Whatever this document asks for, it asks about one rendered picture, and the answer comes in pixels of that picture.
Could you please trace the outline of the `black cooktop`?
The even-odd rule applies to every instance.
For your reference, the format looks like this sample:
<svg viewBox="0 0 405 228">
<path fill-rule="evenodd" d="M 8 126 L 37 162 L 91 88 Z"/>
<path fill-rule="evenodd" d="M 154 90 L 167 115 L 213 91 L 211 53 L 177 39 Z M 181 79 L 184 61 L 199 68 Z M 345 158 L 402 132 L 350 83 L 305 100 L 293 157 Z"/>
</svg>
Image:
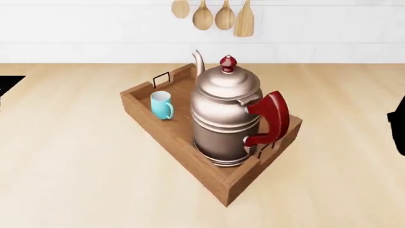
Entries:
<svg viewBox="0 0 405 228">
<path fill-rule="evenodd" d="M 25 75 L 0 75 L 0 97 L 24 78 Z"/>
</svg>

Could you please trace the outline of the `light blue ceramic mug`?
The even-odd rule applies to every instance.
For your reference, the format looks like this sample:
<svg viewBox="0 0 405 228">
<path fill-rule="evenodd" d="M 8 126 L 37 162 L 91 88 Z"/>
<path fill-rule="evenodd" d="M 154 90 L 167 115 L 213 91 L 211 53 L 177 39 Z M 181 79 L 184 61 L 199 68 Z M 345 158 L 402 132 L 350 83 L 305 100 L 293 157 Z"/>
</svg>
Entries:
<svg viewBox="0 0 405 228">
<path fill-rule="evenodd" d="M 151 111 L 160 120 L 172 119 L 174 107 L 171 104 L 171 94 L 166 91 L 156 91 L 150 96 Z"/>
</svg>

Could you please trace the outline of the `flat wooden spatula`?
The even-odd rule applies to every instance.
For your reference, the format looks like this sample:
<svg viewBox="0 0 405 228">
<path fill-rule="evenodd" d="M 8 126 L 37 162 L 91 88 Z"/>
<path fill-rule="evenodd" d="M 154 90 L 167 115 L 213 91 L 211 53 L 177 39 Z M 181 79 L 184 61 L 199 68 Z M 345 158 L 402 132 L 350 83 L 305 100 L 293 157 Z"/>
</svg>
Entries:
<svg viewBox="0 0 405 228">
<path fill-rule="evenodd" d="M 254 35 L 254 13 L 251 9 L 251 0 L 245 0 L 242 9 L 236 18 L 234 36 L 251 37 Z"/>
</svg>

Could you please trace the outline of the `oval wooden spoon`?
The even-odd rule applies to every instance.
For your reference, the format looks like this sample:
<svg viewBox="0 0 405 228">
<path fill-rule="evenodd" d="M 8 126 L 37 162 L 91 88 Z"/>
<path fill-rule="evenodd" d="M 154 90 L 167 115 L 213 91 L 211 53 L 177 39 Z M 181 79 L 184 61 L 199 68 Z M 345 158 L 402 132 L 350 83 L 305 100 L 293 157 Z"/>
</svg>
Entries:
<svg viewBox="0 0 405 228">
<path fill-rule="evenodd" d="M 201 0 L 198 9 L 192 17 L 192 23 L 198 30 L 208 30 L 213 24 L 213 14 L 206 5 L 206 0 Z"/>
<path fill-rule="evenodd" d="M 229 0 L 224 0 L 215 16 L 215 24 L 220 30 L 230 30 L 235 24 L 235 13 L 230 7 Z"/>
</svg>

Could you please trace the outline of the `small round wooden spoon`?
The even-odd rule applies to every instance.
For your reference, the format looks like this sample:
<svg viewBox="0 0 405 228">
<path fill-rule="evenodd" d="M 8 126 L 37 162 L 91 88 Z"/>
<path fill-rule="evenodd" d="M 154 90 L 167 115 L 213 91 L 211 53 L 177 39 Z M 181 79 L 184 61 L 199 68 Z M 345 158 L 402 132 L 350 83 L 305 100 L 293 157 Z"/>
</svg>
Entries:
<svg viewBox="0 0 405 228">
<path fill-rule="evenodd" d="M 171 12 L 177 18 L 186 18 L 190 12 L 188 0 L 174 0 L 171 4 Z"/>
</svg>

